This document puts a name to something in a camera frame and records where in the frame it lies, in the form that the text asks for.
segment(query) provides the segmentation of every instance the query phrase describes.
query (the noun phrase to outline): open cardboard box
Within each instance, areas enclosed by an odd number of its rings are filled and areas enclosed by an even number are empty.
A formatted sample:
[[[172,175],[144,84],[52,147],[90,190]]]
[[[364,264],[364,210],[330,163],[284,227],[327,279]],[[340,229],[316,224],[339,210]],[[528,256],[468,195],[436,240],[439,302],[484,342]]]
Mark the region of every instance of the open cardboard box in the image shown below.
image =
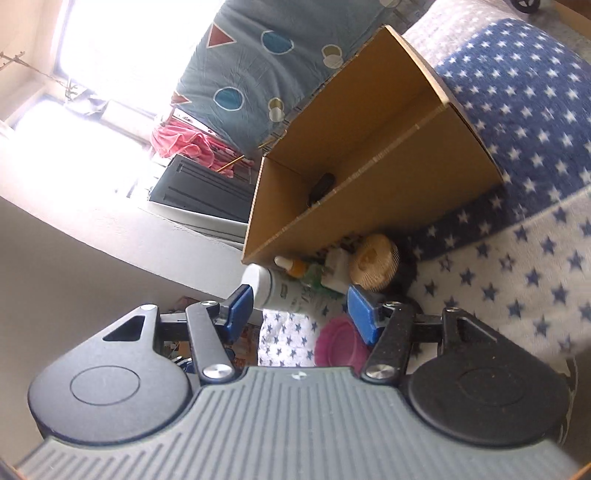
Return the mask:
[[[459,108],[412,47],[380,29],[264,159],[243,263],[309,257],[352,233],[410,232],[499,184]],[[335,187],[308,208],[326,172]]]
[[[591,0],[555,0],[554,7],[564,23],[591,38]]]

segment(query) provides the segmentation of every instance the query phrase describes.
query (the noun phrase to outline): white bottle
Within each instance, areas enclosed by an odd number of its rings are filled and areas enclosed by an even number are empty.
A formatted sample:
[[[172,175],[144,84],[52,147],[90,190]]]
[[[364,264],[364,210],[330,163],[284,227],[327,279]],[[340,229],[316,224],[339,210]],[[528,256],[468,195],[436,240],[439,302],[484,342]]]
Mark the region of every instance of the white bottle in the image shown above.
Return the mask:
[[[323,287],[347,295],[351,278],[349,277],[349,260],[351,255],[342,248],[333,248],[326,254],[324,273],[320,284]]]
[[[318,315],[334,300],[301,284],[287,273],[269,270],[260,265],[248,265],[242,274],[242,284],[254,292],[254,308],[280,312]]]

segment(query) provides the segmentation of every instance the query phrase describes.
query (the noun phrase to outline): gray ribbed surface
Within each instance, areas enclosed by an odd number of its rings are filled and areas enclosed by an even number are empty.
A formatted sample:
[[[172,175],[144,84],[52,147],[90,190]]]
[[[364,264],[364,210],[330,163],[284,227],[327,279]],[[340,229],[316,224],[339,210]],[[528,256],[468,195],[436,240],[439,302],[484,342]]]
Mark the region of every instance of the gray ribbed surface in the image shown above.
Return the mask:
[[[548,441],[483,450],[448,440],[398,391],[346,368],[250,368],[204,388],[182,420],[149,439],[103,449],[47,440],[20,470],[29,480],[564,480],[578,465]]]

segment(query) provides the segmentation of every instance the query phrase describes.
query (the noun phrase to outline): silver bolt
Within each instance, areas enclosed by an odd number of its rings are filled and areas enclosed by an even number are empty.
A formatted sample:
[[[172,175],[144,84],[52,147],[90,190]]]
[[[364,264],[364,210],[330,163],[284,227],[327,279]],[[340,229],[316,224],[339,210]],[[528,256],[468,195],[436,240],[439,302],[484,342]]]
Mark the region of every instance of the silver bolt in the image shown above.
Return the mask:
[[[227,378],[234,373],[234,369],[230,365],[213,364],[203,369],[203,375],[213,380],[221,380]]]
[[[386,364],[372,365],[365,371],[365,374],[374,380],[387,380],[388,378],[392,378],[395,373],[395,368],[392,365]]]

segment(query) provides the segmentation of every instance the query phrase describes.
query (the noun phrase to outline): blue circle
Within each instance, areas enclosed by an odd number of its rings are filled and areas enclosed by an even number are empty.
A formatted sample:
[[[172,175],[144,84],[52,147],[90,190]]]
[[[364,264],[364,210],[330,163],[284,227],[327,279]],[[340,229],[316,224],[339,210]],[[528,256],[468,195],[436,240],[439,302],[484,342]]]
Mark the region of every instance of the blue circle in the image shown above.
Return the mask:
[[[215,93],[213,101],[224,110],[235,112],[244,105],[244,95],[237,88],[225,87]]]
[[[283,55],[291,51],[294,43],[291,39],[273,31],[267,30],[261,35],[262,46],[273,55]]]

